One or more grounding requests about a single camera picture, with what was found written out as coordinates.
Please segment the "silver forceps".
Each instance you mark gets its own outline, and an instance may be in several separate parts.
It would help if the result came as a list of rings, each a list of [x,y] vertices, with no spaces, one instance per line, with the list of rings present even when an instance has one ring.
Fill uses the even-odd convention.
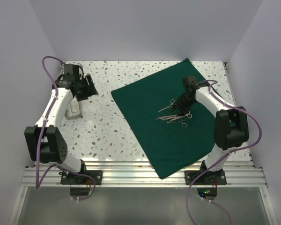
[[[180,124],[182,127],[187,127],[186,118],[180,118],[179,120],[167,121],[166,123],[176,123]]]
[[[164,111],[164,110],[166,110],[166,109],[171,108],[171,107],[174,105],[174,103],[175,103],[175,100],[174,100],[174,99],[171,99],[171,100],[170,100],[170,104],[169,104],[168,106],[166,106],[166,107],[160,109],[158,112],[162,112],[162,111]]]

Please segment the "silver surgical scissors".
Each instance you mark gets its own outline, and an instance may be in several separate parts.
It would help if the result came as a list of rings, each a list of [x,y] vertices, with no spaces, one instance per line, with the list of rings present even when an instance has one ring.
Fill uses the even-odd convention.
[[[181,118],[191,119],[192,118],[192,114],[189,111],[185,115],[175,115],[172,119],[170,119],[170,121],[178,120],[178,119],[181,119]]]

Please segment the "silver tweezers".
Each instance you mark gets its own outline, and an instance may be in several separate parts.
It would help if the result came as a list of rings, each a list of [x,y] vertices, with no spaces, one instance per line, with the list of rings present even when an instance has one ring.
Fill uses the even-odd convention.
[[[169,116],[162,116],[156,118],[156,120],[175,120],[177,119],[177,115],[169,115]]]

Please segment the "suture packet green thread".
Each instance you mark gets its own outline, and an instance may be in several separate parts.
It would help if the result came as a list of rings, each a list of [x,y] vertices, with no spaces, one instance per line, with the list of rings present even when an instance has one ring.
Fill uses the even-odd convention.
[[[81,114],[80,105],[77,101],[72,101],[69,106],[69,116],[79,116]]]

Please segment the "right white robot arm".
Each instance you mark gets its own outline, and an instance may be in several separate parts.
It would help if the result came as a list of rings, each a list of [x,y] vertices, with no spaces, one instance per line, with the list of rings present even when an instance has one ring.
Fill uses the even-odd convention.
[[[227,103],[211,87],[215,81],[197,82],[194,76],[182,79],[183,94],[172,106],[172,111],[178,110],[179,116],[190,112],[195,103],[202,104],[214,116],[215,145],[204,161],[204,169],[200,171],[201,182],[210,184],[216,178],[217,171],[223,168],[231,151],[240,147],[249,139],[248,121],[245,108]]]

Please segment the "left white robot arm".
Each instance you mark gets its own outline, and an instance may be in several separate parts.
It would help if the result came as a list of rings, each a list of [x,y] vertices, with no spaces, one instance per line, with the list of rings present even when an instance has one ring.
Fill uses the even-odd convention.
[[[68,154],[67,144],[59,127],[72,100],[87,100],[97,95],[91,75],[60,75],[52,85],[50,100],[40,119],[32,127],[26,127],[24,136],[30,158],[42,164],[56,164],[72,171],[71,178],[77,184],[87,181],[88,172],[82,169],[82,160]]]

